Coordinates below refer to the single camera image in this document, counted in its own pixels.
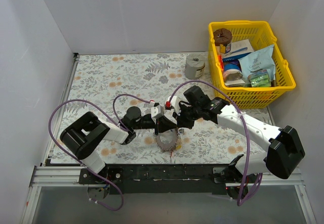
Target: snack package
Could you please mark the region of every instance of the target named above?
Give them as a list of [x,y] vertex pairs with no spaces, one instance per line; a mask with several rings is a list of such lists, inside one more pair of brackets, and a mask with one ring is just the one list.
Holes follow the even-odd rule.
[[251,83],[249,81],[249,76],[251,74],[262,70],[267,70],[270,81],[275,80],[275,63],[272,59],[273,47],[274,45],[272,44],[239,59],[243,74],[242,79],[246,83]]
[[252,87],[269,87],[271,86],[270,77],[267,70],[258,71],[249,77]]

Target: cable clip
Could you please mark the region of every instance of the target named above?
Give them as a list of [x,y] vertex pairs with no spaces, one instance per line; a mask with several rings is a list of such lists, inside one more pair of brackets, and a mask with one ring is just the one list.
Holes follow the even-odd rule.
[[244,116],[244,115],[246,115],[246,114],[247,114],[246,112],[242,112],[241,114],[238,113],[237,116],[238,116],[238,117],[241,117],[241,116]]

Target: small box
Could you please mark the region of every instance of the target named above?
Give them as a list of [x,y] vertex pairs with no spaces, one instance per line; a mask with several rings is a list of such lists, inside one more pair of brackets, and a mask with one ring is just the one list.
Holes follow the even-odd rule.
[[252,45],[248,39],[233,42],[232,49],[229,53],[221,54],[223,62],[225,61],[233,61],[244,56],[247,56],[249,53],[254,52]]

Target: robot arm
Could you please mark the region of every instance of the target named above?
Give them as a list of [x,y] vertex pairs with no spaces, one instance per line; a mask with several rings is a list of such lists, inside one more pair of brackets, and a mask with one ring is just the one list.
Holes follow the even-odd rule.
[[[105,166],[95,151],[100,141],[109,140],[126,145],[135,138],[135,129],[154,129],[158,136],[159,133],[170,129],[192,129],[194,121],[203,118],[245,135],[241,114],[226,100],[218,97],[211,100],[198,86],[192,86],[185,91],[184,96],[188,103],[173,97],[171,102],[166,104],[167,110],[174,109],[173,117],[177,124],[164,116],[163,107],[153,103],[151,113],[144,116],[141,116],[137,107],[127,110],[121,121],[129,129],[128,132],[88,112],[64,130],[60,139],[78,159],[98,173]],[[246,114],[244,119],[251,140],[265,151],[250,156],[247,174],[270,172],[279,178],[287,179],[305,156],[296,130],[290,126],[281,129]],[[238,180],[243,174],[245,161],[246,156],[237,156],[223,171],[223,177],[233,178],[235,175],[237,177],[234,179]]]

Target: cylindrical container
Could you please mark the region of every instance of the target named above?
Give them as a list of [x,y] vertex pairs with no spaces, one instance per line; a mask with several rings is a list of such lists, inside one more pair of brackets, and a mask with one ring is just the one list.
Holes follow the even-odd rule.
[[232,48],[232,33],[226,28],[217,29],[214,33],[215,46],[220,47],[220,52],[226,54]]
[[205,70],[206,58],[202,54],[190,54],[186,59],[184,74],[189,79],[200,78]]

